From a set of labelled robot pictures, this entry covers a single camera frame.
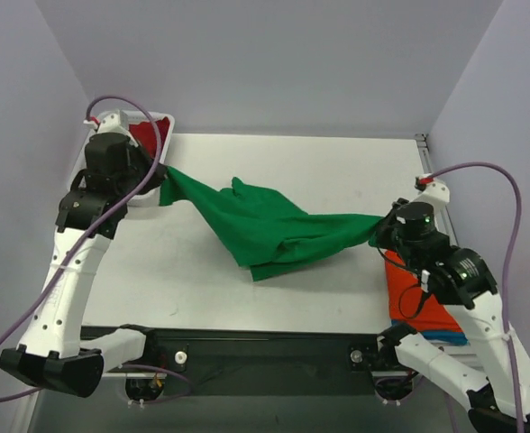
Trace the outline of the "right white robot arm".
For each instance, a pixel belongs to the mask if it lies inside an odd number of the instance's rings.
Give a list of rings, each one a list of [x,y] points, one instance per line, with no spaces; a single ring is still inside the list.
[[[479,432],[530,432],[530,358],[504,322],[504,301],[485,261],[437,230],[432,205],[400,199],[377,226],[375,245],[397,253],[422,298],[434,297],[459,325],[480,370],[454,359],[405,323],[379,334],[387,368],[412,369],[466,409]]]

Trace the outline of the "green t shirt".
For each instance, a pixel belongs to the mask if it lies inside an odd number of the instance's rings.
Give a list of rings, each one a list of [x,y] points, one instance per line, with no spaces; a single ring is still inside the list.
[[[170,167],[160,186],[160,205],[179,201],[192,204],[254,281],[365,244],[381,220],[367,214],[309,214],[275,189],[234,177],[230,187],[217,190]]]

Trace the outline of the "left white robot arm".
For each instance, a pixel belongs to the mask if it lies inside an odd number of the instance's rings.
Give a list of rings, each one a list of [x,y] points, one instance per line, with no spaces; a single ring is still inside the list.
[[[94,134],[84,154],[85,168],[59,203],[46,296],[17,347],[0,354],[0,369],[21,382],[82,398],[121,364],[146,372],[159,360],[143,327],[123,326],[94,343],[82,342],[80,331],[99,264],[127,214],[126,196],[155,189],[167,177],[128,133]]]

